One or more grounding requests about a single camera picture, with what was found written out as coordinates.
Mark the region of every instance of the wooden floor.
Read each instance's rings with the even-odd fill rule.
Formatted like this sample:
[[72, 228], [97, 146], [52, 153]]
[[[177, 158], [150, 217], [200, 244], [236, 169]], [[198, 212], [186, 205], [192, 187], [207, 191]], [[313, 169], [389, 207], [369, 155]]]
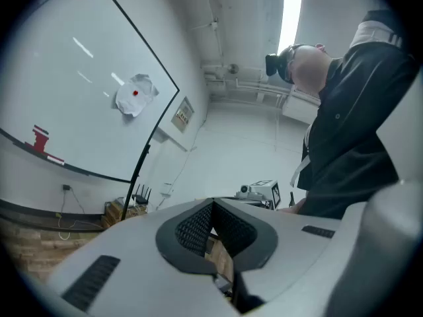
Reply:
[[[67, 238], [67, 232], [60, 234]], [[58, 263], [98, 234], [72, 232], [68, 240], [62, 240], [56, 231], [29, 229], [0, 219], [1, 242], [16, 267], [41, 281], [46, 280]]]

